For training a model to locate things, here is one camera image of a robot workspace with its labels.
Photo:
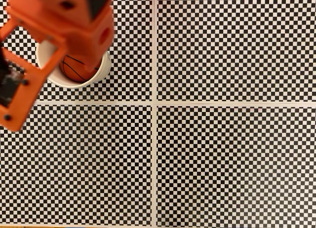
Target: orange ball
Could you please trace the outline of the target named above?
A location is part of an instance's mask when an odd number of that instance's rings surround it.
[[[64,60],[60,62],[59,67],[60,70],[68,77],[69,79],[76,82],[86,82],[90,80],[99,70],[101,65],[101,61],[94,68],[93,71],[88,72],[86,70],[86,65],[80,60],[66,55]]]

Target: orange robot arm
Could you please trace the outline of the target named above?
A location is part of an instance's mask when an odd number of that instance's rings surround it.
[[[11,131],[22,127],[51,71],[66,54],[74,55],[92,70],[114,37],[111,0],[9,0],[11,19],[0,28],[3,41],[22,26],[39,43],[48,40],[56,52],[39,69],[5,48],[0,54],[0,124]],[[20,75],[6,62],[25,69]]]

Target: cup rim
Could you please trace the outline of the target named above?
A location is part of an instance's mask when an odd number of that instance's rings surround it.
[[[36,59],[37,59],[37,63],[39,65],[40,68],[42,68],[42,65],[39,61],[39,46],[41,44],[40,43],[36,43]],[[101,61],[101,65],[99,67],[99,70],[95,73],[95,75],[89,79],[88,81],[86,82],[83,82],[83,83],[78,83],[78,85],[72,85],[72,86],[67,86],[67,85],[63,85],[63,84],[60,84],[54,80],[52,80],[49,76],[48,76],[48,80],[52,83],[54,83],[55,85],[57,86],[60,86],[60,87],[64,87],[64,88],[68,88],[68,89],[78,89],[78,88],[83,88],[83,87],[86,87],[88,85],[90,85],[91,83],[94,83],[94,81],[98,78],[98,76],[100,75],[100,73],[102,72],[103,68],[104,68],[104,65],[107,61],[107,51],[102,55],[102,61]]]

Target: white paper cup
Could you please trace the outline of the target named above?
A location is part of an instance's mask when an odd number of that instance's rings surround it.
[[[53,55],[53,53],[56,51],[56,46],[51,44],[48,41],[43,41],[41,44],[37,44],[36,46],[36,59],[38,61],[38,65],[40,68],[42,68],[49,58]],[[88,81],[84,83],[79,83],[76,81],[72,81],[68,77],[64,75],[64,73],[60,70],[59,66],[57,66],[49,75],[48,80],[57,86],[64,87],[64,88],[70,88],[70,89],[76,89],[76,88],[82,88],[85,86],[88,86],[94,82],[102,81],[104,78],[107,77],[111,70],[111,58],[108,52],[105,52],[105,54],[102,57],[102,62],[99,70],[97,73]]]

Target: black and white checkered pattern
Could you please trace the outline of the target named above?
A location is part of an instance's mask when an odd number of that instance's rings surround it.
[[[313,228],[311,108],[158,109],[158,225]]]
[[[45,83],[39,100],[150,100],[152,54],[152,0],[113,0],[116,35],[109,53],[112,69],[102,82],[83,89],[65,89]],[[0,2],[0,23],[8,20]],[[36,63],[35,41],[21,27],[5,47]]]
[[[316,0],[158,0],[159,100],[316,100]]]
[[[151,107],[38,105],[0,138],[0,224],[150,225]]]

